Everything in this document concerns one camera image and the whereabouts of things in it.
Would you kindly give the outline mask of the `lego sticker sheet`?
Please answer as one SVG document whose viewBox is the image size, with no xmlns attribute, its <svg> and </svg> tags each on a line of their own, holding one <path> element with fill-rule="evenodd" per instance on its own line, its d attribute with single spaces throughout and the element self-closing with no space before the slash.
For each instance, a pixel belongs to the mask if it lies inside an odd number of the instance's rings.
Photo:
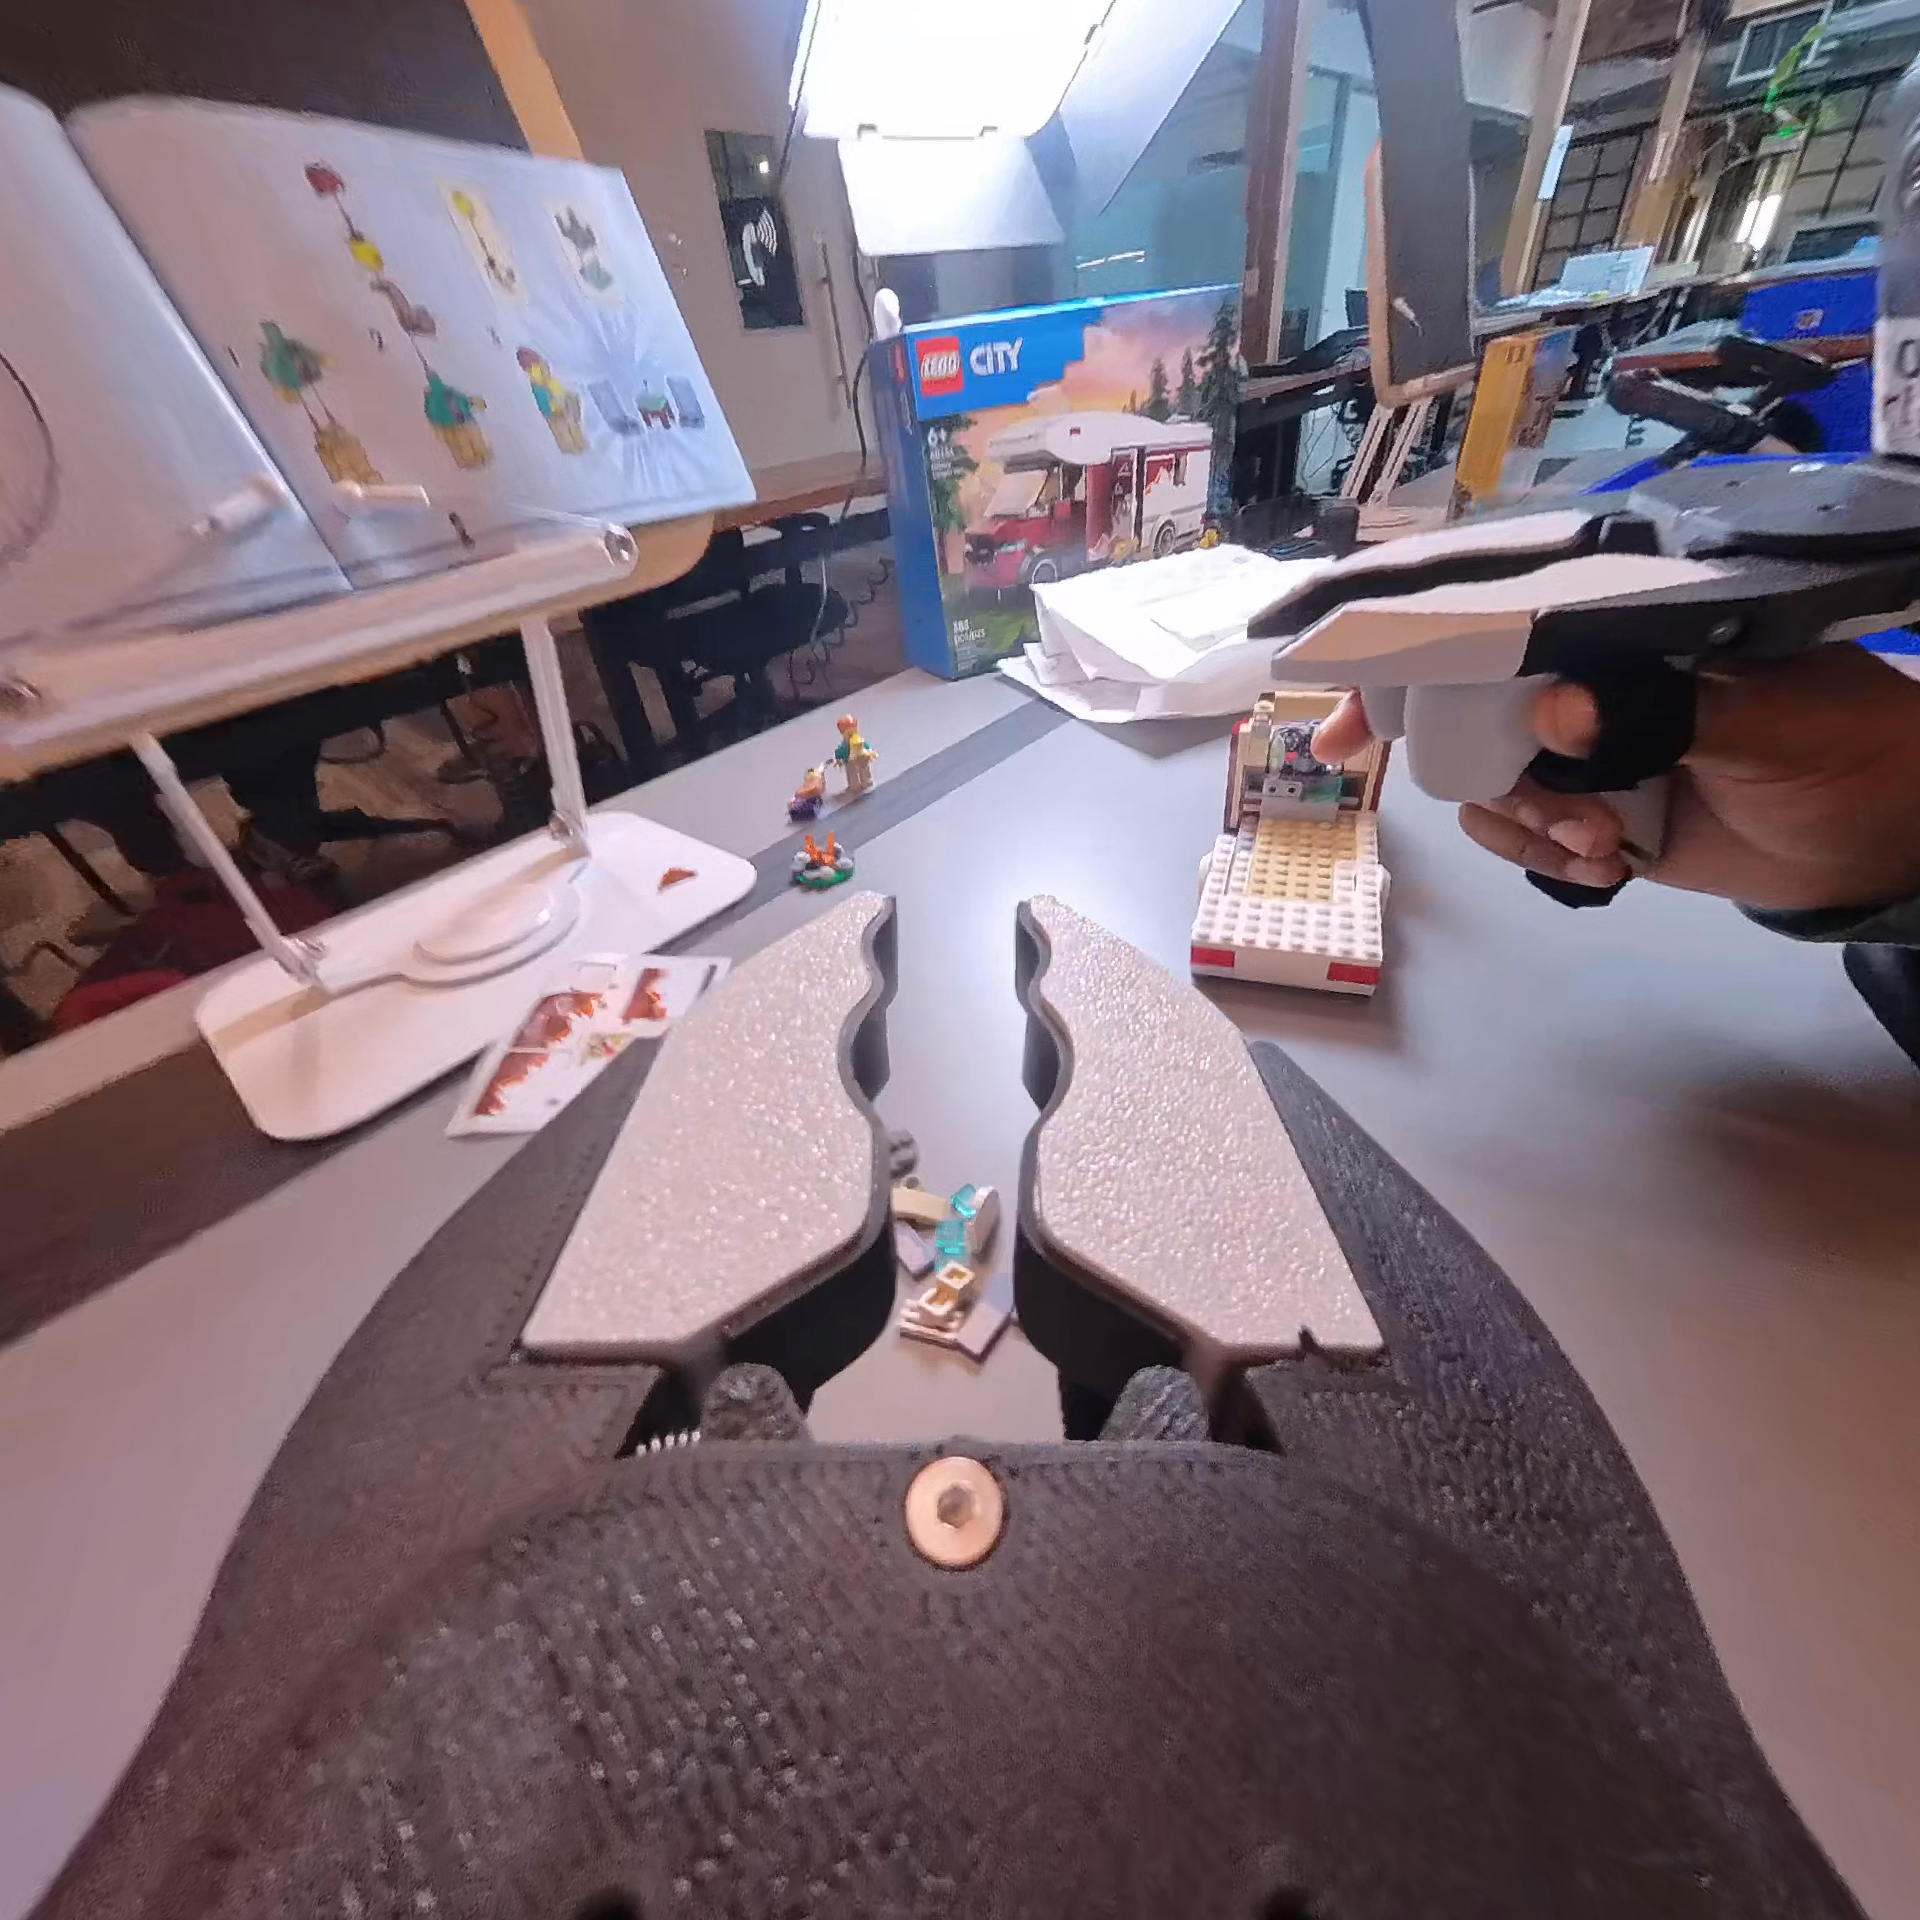
<svg viewBox="0 0 1920 1920">
<path fill-rule="evenodd" d="M 721 956 L 580 956 L 482 1049 L 447 1116 L 447 1137 L 539 1134 L 605 1066 L 658 1041 L 731 972 Z"/>
</svg>

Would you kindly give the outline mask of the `white tan lego house model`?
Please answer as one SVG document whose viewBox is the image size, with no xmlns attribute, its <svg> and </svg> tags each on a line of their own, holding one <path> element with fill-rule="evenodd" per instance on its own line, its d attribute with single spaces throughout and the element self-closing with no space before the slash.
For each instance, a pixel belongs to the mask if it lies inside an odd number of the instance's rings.
<svg viewBox="0 0 1920 1920">
<path fill-rule="evenodd" d="M 1268 687 L 1230 740 L 1220 831 L 1198 871 L 1195 975 L 1371 998 L 1385 962 L 1390 872 L 1378 808 L 1385 743 L 1321 758 L 1340 695 Z"/>
</svg>

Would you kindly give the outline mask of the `black handheld device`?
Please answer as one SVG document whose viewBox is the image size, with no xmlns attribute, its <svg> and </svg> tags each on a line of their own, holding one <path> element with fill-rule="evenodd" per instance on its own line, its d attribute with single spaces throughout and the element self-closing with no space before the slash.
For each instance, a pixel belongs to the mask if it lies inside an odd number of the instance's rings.
<svg viewBox="0 0 1920 1920">
<path fill-rule="evenodd" d="M 1823 358 L 1756 343 L 1741 334 L 1719 338 L 1703 367 L 1687 380 L 1673 369 L 1613 362 L 1602 392 L 1630 418 L 1676 432 L 1652 461 L 1673 468 L 1701 457 L 1823 449 L 1827 432 L 1807 408 L 1837 369 Z"/>
</svg>

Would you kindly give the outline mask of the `pile of small lego pieces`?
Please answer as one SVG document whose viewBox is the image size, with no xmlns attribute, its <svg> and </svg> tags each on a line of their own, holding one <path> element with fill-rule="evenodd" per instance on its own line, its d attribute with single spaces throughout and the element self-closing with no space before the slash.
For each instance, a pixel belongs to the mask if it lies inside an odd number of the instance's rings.
<svg viewBox="0 0 1920 1920">
<path fill-rule="evenodd" d="M 895 1334 L 978 1366 L 1018 1318 L 1012 1273 L 999 1262 L 1001 1188 L 924 1184 L 922 1148 L 906 1129 L 886 1134 L 886 1153 Z"/>
</svg>

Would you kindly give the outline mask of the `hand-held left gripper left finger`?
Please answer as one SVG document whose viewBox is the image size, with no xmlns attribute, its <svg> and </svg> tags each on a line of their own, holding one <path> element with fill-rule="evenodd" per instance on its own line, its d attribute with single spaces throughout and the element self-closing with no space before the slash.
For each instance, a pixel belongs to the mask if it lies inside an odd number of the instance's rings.
<svg viewBox="0 0 1920 1920">
<path fill-rule="evenodd" d="M 876 1246 L 895 901 L 847 893 L 666 1036 L 518 1333 L 534 1360 L 715 1354 Z"/>
</svg>

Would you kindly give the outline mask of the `white book stand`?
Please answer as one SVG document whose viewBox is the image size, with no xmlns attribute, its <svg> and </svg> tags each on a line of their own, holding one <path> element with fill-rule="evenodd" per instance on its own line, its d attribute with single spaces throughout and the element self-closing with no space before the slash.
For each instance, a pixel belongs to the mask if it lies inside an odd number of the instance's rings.
<svg viewBox="0 0 1920 1920">
<path fill-rule="evenodd" d="M 215 980 L 196 1024 L 253 1126 L 335 1136 L 466 1065 L 569 962 L 658 952 L 756 881 L 754 863 L 653 817 L 590 808 L 555 614 L 676 581 L 710 514 L 565 518 L 501 557 L 196 630 L 33 638 L 4 652 L 4 778 L 131 749 L 260 956 Z M 551 775 L 551 817 L 385 902 L 283 932 L 191 799 L 167 736 L 366 680 L 515 628 Z M 668 866 L 700 872 L 655 890 Z"/>
</svg>

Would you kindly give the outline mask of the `bright ceiling light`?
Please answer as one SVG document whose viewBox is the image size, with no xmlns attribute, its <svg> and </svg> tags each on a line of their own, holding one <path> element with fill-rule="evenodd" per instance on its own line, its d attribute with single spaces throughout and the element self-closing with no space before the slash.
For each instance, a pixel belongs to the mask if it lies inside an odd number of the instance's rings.
<svg viewBox="0 0 1920 1920">
<path fill-rule="evenodd" d="M 1111 1 L 806 1 L 787 105 L 804 136 L 1041 133 Z"/>
</svg>

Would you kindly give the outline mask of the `wooden panel support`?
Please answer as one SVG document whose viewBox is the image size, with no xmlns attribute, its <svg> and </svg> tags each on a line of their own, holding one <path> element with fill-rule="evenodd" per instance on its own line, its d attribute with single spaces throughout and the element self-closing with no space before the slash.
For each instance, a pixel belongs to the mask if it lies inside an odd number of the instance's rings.
<svg viewBox="0 0 1920 1920">
<path fill-rule="evenodd" d="M 543 58 L 534 21 L 523 1 L 463 1 L 484 46 L 495 81 L 530 153 L 586 160 L 586 143 L 571 122 L 561 84 Z"/>
<path fill-rule="evenodd" d="M 1451 399 L 1479 367 L 1471 311 L 1471 189 L 1426 212 L 1421 193 L 1398 193 L 1388 178 L 1385 142 L 1366 157 L 1363 292 L 1366 380 L 1374 405 L 1338 500 L 1355 512 L 1385 503 L 1417 448 L 1444 425 Z"/>
</svg>

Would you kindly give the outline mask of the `pale blue instruction booklet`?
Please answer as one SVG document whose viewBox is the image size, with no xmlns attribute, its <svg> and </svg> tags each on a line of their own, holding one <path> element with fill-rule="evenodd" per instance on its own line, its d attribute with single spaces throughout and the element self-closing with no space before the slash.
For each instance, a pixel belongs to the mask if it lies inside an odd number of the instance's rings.
<svg viewBox="0 0 1920 1920">
<path fill-rule="evenodd" d="M 2 98 L 4 647 L 745 505 L 627 178 L 303 111 Z"/>
</svg>

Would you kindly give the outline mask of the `yellow lego set box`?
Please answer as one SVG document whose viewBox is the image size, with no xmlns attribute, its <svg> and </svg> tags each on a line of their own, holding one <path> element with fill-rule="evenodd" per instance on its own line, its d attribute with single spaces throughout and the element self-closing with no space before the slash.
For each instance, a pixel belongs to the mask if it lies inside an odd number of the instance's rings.
<svg viewBox="0 0 1920 1920">
<path fill-rule="evenodd" d="M 1484 348 L 1457 449 L 1451 520 L 1515 505 L 1533 488 L 1574 360 L 1578 326 L 1509 330 Z"/>
</svg>

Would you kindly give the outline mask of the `black board panel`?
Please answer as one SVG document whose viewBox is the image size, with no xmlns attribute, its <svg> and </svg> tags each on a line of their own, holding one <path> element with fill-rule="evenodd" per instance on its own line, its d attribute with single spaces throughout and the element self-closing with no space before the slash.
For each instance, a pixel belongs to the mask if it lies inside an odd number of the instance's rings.
<svg viewBox="0 0 1920 1920">
<path fill-rule="evenodd" d="M 1377 84 L 1366 167 L 1366 351 L 1385 407 L 1477 367 L 1471 114 L 1454 1 L 1358 1 Z"/>
<path fill-rule="evenodd" d="M 2 81 L 58 111 L 164 95 L 526 149 L 463 1 L 2 1 Z"/>
</svg>

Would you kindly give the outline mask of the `black office chair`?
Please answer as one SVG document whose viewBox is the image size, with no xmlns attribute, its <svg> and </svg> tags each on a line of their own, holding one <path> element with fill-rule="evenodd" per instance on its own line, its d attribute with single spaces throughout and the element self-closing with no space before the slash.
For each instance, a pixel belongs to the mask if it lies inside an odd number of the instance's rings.
<svg viewBox="0 0 1920 1920">
<path fill-rule="evenodd" d="M 747 720 L 774 725 L 771 662 L 847 621 L 847 599 L 826 570 L 845 546 L 845 528 L 826 512 L 801 512 L 771 518 L 771 530 L 772 538 L 759 543 L 743 528 L 718 530 L 674 582 L 583 613 L 588 653 L 635 778 L 653 778 L 666 768 L 639 696 L 643 672 L 655 679 L 683 754 L 697 758 L 709 752 L 697 713 L 702 682 L 731 680 L 731 706 Z"/>
</svg>

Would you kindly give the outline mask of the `person's right hand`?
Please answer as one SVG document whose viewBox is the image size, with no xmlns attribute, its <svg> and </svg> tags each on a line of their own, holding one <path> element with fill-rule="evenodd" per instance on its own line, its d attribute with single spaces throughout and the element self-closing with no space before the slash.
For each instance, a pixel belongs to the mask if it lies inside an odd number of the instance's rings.
<svg viewBox="0 0 1920 1920">
<path fill-rule="evenodd" d="M 1574 682 L 1532 706 L 1541 749 L 1581 758 L 1601 709 Z M 1915 897 L 1918 686 L 1851 642 L 1697 680 L 1691 754 L 1669 775 L 1665 855 L 1646 878 L 1769 913 L 1845 920 Z M 1604 888 L 1633 878 L 1598 794 L 1530 776 L 1467 801 L 1458 826 L 1524 872 Z"/>
</svg>

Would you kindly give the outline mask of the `blue plastic bin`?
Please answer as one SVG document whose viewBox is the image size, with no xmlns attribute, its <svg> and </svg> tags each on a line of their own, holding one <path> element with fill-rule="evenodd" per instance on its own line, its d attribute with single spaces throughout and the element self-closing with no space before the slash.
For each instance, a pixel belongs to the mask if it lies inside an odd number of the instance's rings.
<svg viewBox="0 0 1920 1920">
<path fill-rule="evenodd" d="M 1622 348 L 1613 362 L 1673 369 L 1687 380 L 1703 367 L 1719 338 L 1741 334 L 1756 343 L 1807 351 L 1837 369 L 1835 382 L 1807 398 L 1827 432 L 1827 461 L 1867 452 L 1871 414 L 1871 324 L 1879 308 L 1879 266 L 1871 256 L 1799 263 L 1793 269 L 1737 280 L 1716 290 L 1703 316 L 1650 343 Z"/>
</svg>

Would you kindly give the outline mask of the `white paper bag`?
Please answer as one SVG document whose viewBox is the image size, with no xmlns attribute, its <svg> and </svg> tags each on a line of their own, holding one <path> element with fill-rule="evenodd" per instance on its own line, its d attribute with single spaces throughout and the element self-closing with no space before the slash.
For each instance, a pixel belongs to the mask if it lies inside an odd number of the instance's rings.
<svg viewBox="0 0 1920 1920">
<path fill-rule="evenodd" d="M 1041 636 L 999 672 L 1095 726 L 1236 714 L 1267 686 L 1274 644 L 1247 624 L 1331 560 L 1234 543 L 1129 560 L 1034 589 Z"/>
</svg>

